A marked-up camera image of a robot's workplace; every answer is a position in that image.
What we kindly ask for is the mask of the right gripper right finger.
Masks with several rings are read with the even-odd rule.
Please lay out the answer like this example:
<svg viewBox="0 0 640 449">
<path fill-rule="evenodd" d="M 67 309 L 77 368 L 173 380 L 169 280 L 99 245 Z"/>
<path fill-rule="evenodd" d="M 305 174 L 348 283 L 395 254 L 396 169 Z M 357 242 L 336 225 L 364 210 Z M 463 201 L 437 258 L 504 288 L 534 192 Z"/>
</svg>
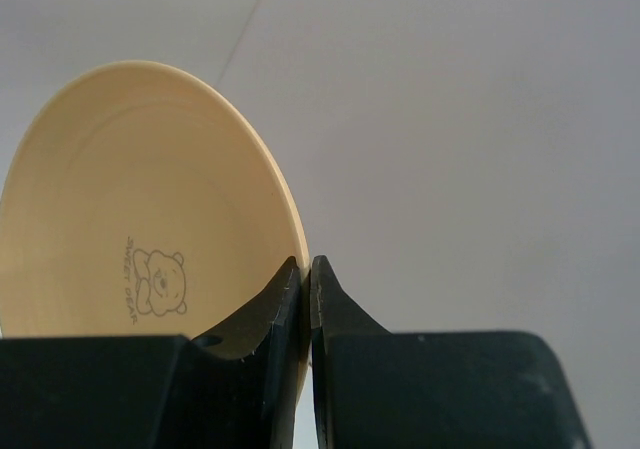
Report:
<svg viewBox="0 0 640 449">
<path fill-rule="evenodd" d="M 366 343 L 389 332 L 343 289 L 324 255 L 312 262 L 310 316 L 318 444 L 363 446 L 375 423 L 376 395 L 367 386 Z"/>
</svg>

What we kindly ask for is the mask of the yellow bear plate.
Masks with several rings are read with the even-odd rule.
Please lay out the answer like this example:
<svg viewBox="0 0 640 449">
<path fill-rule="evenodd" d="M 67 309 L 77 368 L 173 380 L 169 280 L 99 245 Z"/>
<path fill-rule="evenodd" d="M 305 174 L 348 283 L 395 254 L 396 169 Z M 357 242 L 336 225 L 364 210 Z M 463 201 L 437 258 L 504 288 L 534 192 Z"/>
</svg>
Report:
<svg viewBox="0 0 640 449">
<path fill-rule="evenodd" d="M 97 67 L 41 109 L 1 195 L 3 339 L 180 334 L 209 389 L 259 396 L 259 336 L 214 336 L 309 250 L 287 182 L 219 92 L 149 61 Z"/>
</svg>

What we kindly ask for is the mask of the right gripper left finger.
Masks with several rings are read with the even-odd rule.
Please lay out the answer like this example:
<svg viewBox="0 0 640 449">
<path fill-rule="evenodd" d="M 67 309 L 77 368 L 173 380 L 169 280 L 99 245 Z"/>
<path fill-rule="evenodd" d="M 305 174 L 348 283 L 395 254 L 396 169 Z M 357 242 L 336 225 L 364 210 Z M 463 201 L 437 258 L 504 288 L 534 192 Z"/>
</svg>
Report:
<svg viewBox="0 0 640 449">
<path fill-rule="evenodd" d="M 302 281 L 288 257 L 255 297 L 194 343 L 201 448 L 290 448 L 301 348 Z"/>
</svg>

